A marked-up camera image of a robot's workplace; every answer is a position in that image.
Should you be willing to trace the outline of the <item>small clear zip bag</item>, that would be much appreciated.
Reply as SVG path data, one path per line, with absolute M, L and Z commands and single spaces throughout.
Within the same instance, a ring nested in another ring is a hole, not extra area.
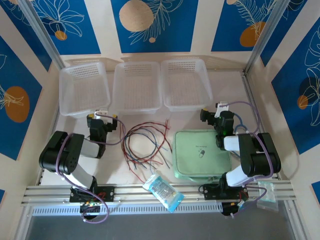
M 266 194 L 257 201 L 257 207 L 277 213 L 279 211 L 279 204 L 275 196 L 275 185 L 269 181 L 258 181 L 258 187 L 260 195 L 264 193 L 264 189 L 267 191 Z

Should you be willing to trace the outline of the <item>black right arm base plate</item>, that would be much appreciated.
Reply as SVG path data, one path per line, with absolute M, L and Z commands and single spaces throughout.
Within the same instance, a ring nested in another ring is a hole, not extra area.
M 204 184 L 202 186 L 205 200 L 244 200 L 249 198 L 246 188 Z

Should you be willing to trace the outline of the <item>black controller board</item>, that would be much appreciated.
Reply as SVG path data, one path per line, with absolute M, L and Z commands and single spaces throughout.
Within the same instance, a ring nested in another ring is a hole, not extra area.
M 222 203 L 222 215 L 228 217 L 236 214 L 243 206 L 244 202 L 223 202 Z
M 101 211 L 101 204 L 94 201 L 87 201 L 80 206 L 81 214 L 99 213 Z

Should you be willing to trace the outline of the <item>blue plastic packet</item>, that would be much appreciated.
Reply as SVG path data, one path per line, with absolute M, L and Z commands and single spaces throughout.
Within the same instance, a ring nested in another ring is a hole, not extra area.
M 185 196 L 169 184 L 158 171 L 152 174 L 142 187 L 151 192 L 170 213 L 173 213 L 185 198 Z

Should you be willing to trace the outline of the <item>aluminium frame post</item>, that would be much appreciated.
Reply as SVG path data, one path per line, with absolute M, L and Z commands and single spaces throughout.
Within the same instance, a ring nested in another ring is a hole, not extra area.
M 277 0 L 275 2 L 274 9 L 270 13 L 268 20 L 262 30 L 260 37 L 258 38 L 256 45 L 254 46 L 250 58 L 243 70 L 244 75 L 248 76 L 253 69 L 255 62 L 260 57 L 262 51 L 264 50 L 266 44 L 268 43 L 271 35 L 273 34 L 275 28 L 277 27 L 283 13 L 285 12 L 290 0 Z
M 32 3 L 29 0 L 17 0 L 17 2 L 54 65 L 59 71 L 62 70 L 65 64 Z

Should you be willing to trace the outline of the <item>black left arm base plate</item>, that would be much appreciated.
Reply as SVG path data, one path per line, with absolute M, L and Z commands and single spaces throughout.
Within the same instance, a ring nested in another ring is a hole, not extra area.
M 70 203 L 84 203 L 84 202 L 99 202 L 99 200 L 92 196 L 89 193 L 84 192 L 83 190 L 71 187 L 70 188 Z M 95 186 L 93 188 L 93 193 L 100 197 L 105 202 L 113 202 L 114 201 L 114 186 Z

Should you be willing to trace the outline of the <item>green zip pouch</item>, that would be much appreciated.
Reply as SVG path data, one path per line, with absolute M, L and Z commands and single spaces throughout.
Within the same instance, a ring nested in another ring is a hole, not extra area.
M 217 147 L 216 135 L 213 129 L 181 130 L 174 134 L 172 163 L 177 179 L 207 184 L 232 170 L 230 155 Z

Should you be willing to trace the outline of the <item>clear perforated plastic basket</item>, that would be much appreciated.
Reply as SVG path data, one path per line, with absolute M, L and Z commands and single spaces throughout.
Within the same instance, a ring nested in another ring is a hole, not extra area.
M 102 62 L 73 65 L 59 72 L 61 115 L 82 118 L 110 104 L 107 72 Z
M 121 115 L 154 114 L 163 106 L 160 64 L 129 61 L 116 65 L 112 108 Z
M 164 60 L 160 70 L 163 104 L 171 112 L 197 111 L 212 104 L 211 83 L 202 59 Z

